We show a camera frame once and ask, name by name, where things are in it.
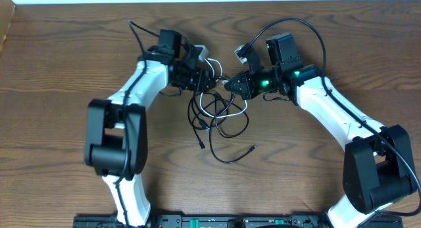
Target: wood grain surface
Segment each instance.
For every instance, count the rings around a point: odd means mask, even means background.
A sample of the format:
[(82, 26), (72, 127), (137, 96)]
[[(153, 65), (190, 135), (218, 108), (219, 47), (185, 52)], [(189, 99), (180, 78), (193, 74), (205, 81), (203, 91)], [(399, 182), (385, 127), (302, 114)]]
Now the wood grain surface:
[[(233, 51), (268, 23), (304, 18), (322, 34), (328, 75), (363, 112), (402, 125), (421, 172), (421, 1), (323, 1), (18, 6), (0, 58), (0, 227), (70, 227), (77, 214), (115, 211), (108, 187), (83, 163), (86, 108), (133, 73), (139, 55), (127, 19), (158, 32), (172, 28), (204, 44), (228, 76), (244, 70)], [(290, 22), (264, 39), (292, 32), (306, 64), (320, 64), (316, 36)], [(156, 38), (141, 34), (145, 46)], [(308, 112), (291, 103), (249, 101), (243, 135), (207, 134), (203, 152), (187, 121), (189, 93), (158, 96), (147, 113), (149, 157), (143, 172), (154, 209), (185, 214), (320, 212), (343, 194), (343, 151)], [(244, 124), (227, 120), (225, 129)], [(409, 212), (412, 195), (390, 209)], [(421, 226), (420, 217), (404, 219)]]

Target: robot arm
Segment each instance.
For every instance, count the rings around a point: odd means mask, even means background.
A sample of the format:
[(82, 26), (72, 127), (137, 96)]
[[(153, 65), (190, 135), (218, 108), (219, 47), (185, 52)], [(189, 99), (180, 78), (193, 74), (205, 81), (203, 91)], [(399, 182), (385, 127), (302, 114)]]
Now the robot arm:
[[(181, 46), (186, 47), (187, 57), (179, 60)], [(169, 83), (195, 91), (207, 91), (214, 87), (210, 72), (196, 67), (197, 61), (202, 60), (206, 54), (206, 47), (192, 46), (187, 40), (182, 43), (179, 33), (161, 30), (159, 45), (154, 46), (151, 53), (139, 58), (136, 71), (124, 86), (107, 100), (94, 99), (89, 104), (85, 162), (93, 166), (97, 175), (101, 175), (109, 186), (119, 222), (126, 224), (124, 212), (128, 211), (128, 223), (131, 226), (143, 226), (151, 211), (141, 178), (147, 158), (146, 111)], [(135, 82), (143, 72), (144, 75)], [(130, 88), (128, 103), (122, 106), (124, 95)], [(124, 120), (128, 126), (129, 147), (125, 144), (126, 135), (109, 135), (104, 130), (124, 129)], [(115, 181), (124, 173), (125, 150), (130, 151), (127, 159), (129, 166), (118, 191)]]
[[(310, 112), (335, 137), (345, 151), (345, 195), (328, 212), (333, 227), (357, 227), (376, 210), (383, 209), (416, 191), (416, 183), (402, 161), (327, 94), (322, 85), (320, 70), (314, 65), (303, 66), (291, 34), (268, 38), (266, 45), (274, 67), (242, 72), (224, 87), (241, 95), (245, 100), (260, 93), (279, 91), (292, 103)], [(256, 59), (248, 58), (256, 56), (251, 46), (246, 51), (238, 48), (235, 53), (244, 64), (244, 58), (247, 61)], [(414, 170), (408, 133), (399, 125), (386, 128), (369, 118), (341, 95), (327, 77), (324, 80), (328, 91), (362, 122), (392, 142)], [(375, 155), (385, 156), (385, 161), (377, 164), (374, 161)]]

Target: white arm link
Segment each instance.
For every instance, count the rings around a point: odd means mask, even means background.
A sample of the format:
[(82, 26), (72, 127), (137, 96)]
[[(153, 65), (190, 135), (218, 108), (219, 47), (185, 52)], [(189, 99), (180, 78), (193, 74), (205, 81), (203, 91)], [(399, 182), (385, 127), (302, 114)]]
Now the white arm link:
[[(366, 114), (362, 113), (350, 101), (348, 101), (341, 93), (339, 93), (332, 85), (328, 78), (325, 78), (326, 86), (335, 98), (342, 102), (349, 110), (356, 114), (362, 121), (366, 121), (369, 126), (380, 132), (383, 124), (373, 120)], [(337, 142), (345, 150), (345, 145), (352, 142), (353, 138), (366, 138), (372, 135), (364, 127), (356, 122), (348, 113), (340, 108), (327, 94), (322, 85), (321, 77), (307, 80), (300, 87), (297, 87), (297, 102), (304, 110), (310, 112), (322, 125), (335, 137)], [(354, 228), (366, 219), (370, 218), (370, 214), (362, 214), (358, 212), (349, 202), (346, 195), (329, 209), (328, 217), (335, 228)]]
[[(124, 84), (124, 86), (111, 97), (113, 104), (122, 104), (125, 91), (133, 83), (133, 81), (142, 73), (144, 61), (139, 61), (135, 73)], [(168, 85), (168, 67), (157, 61), (147, 61), (147, 70), (145, 75), (133, 87), (128, 104), (138, 104), (144, 106), (146, 110), (151, 106), (153, 99), (158, 95), (159, 91)], [(123, 129), (124, 124), (117, 124), (116, 128)], [(117, 220), (126, 224), (124, 220), (123, 209), (114, 182), (117, 176), (103, 176), (103, 180), (109, 186), (112, 197), (117, 207)], [(131, 226), (145, 225), (151, 211), (151, 204), (146, 198), (143, 188), (142, 176), (134, 175), (131, 181), (123, 179), (120, 183), (120, 192), (124, 205), (127, 210), (128, 220)]]

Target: green led light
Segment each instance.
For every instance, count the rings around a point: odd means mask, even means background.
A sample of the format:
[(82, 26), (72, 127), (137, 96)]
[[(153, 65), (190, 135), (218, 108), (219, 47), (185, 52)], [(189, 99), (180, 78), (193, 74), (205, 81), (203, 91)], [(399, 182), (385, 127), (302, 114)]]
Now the green led light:
[(262, 86), (263, 87), (266, 87), (267, 85), (269, 85), (269, 80), (262, 81)]
[(190, 219), (190, 228), (200, 228), (199, 219)]

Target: green terminal block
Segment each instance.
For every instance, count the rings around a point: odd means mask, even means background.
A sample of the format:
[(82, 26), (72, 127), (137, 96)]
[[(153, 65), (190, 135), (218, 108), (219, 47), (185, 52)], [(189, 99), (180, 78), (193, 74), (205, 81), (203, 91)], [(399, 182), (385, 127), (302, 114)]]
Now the green terminal block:
[(190, 228), (199, 228), (199, 219), (190, 219)]
[(284, 224), (284, 221), (282, 219), (275, 220), (275, 225), (283, 225), (283, 224)]

